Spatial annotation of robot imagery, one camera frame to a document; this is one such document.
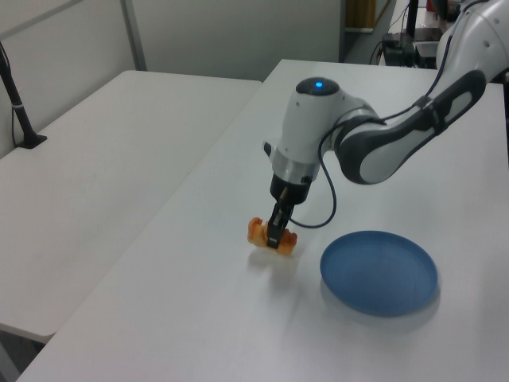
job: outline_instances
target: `black cable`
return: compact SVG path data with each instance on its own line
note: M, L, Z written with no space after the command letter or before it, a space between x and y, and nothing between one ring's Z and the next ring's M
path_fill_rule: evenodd
M334 188L334 184L332 183L331 176L329 175L327 167L325 166L324 159L322 158L322 155L321 155L321 149L322 149L325 141L328 139L328 137L330 137L334 133L334 131L336 131L337 129L339 129L342 126L344 126L345 123L346 122L335 123L334 127L331 130L329 130L327 132L327 134L325 134L322 137L322 139L320 140L320 144L318 145L318 160L320 161L320 166L321 166L321 168L324 171L325 177L327 178L327 182L328 182L328 185L331 188L331 193L332 193L332 212L331 212L331 215L323 223L315 224L315 225L308 225L308 224L299 223L298 221L292 219L290 216L287 216L283 211L281 211L281 214L283 215L283 217L285 217L285 219L287 219L288 221L291 221L292 223L294 223L295 225L297 225L299 227L309 228L309 229L321 228L321 227L324 227L325 225L329 224L331 222L331 220L334 218L334 216L336 215L336 210L337 210L336 189Z
M480 4L482 2L488 2L489 0L476 0L474 2L471 2L468 4L461 12L466 12L471 6L476 6L477 4Z
M476 6L477 4L481 4L483 2L488 2L489 0L476 0L474 2L471 2L470 4L468 4L464 10L462 10L461 12L465 13L470 7L472 6ZM438 69L438 73L437 73L437 76L435 77L435 81L431 84L431 87L429 88L429 90L426 92L426 94L424 95L424 97L427 97L431 94L431 92L434 90L434 88L437 86L438 84L438 81L440 80L440 78L442 77L442 74L444 72L444 68L445 68L445 62L447 61L447 56L449 54L449 48L451 46L451 41L453 40L453 35L449 36L449 38L447 39L447 44L445 45L445 51L444 51L444 57L442 58L442 62L441 62L441 65L440 65L440 68ZM407 113L408 111L412 110L412 108L415 106L412 105L410 107L408 107L407 109L403 110L403 111L400 111L399 113L396 113L396 114L393 114L393 115L389 115L388 117L385 117L382 119L382 121L387 121L388 119L393 119L393 118L396 118L396 117L399 117L400 115L403 115L405 113Z
M396 19L396 21L389 25L389 28L388 28L388 29L390 29L390 28L391 28L391 26L393 26L395 23L397 23L397 22L399 21L399 19L401 18L401 16L402 16L404 13L406 13L406 11L407 11L407 10L408 10L408 6L406 6L406 7L405 7L405 9L401 12L401 14L399 15L399 17Z
M380 44L382 44L382 42L380 41L376 46L375 48L373 49L373 53L371 54L371 58L369 59L369 65L371 65L371 62L373 61L373 55L375 54L375 51L376 49L380 46Z
M401 20L401 30L399 31L399 35L400 35L400 38L401 38L401 35L403 34L403 26L405 25L405 15L406 15L406 12L408 11L408 7L410 6L410 4L408 6L406 6L405 10L403 10L403 19Z

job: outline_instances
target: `robotic arm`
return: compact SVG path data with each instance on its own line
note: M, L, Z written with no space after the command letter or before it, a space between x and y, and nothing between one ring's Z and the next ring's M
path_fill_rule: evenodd
M459 119L483 95L486 83L509 68L509 1L491 0L462 13L441 39L441 70L430 91L386 124L363 100L325 78L303 80L289 100L277 147L264 143L276 199L267 245L277 248L321 165L334 150L351 181L375 184L389 178L413 153Z

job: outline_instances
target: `orange object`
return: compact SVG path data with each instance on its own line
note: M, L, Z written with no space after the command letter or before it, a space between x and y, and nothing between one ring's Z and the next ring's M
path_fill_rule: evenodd
M272 249L280 255L290 255L295 244L297 244L297 234L285 229L279 241L279 246L275 249L267 247L267 223L262 223L263 220L259 217L251 219L247 229L247 241L257 247Z

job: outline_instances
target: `blue dish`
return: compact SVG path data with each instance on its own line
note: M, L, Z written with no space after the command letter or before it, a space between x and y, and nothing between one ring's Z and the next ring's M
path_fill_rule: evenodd
M325 285L366 314L399 316L425 306L437 289L437 267L416 243L388 232L353 232L334 240L320 261Z

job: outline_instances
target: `white desk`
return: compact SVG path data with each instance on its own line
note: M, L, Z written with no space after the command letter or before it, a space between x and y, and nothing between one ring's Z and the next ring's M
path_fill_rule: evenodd
M504 380L509 171L500 86L382 184L346 181L329 155L337 217L316 231L295 228L293 258L246 238L249 219L267 218L274 205L261 142L278 136L300 80L330 77L385 115L418 98L433 74L284 60L20 382ZM294 217L327 216L329 193L321 173ZM338 302L321 282L321 253L365 229L426 249L439 297L400 318Z
M0 161L0 329L47 341L260 83L124 72Z

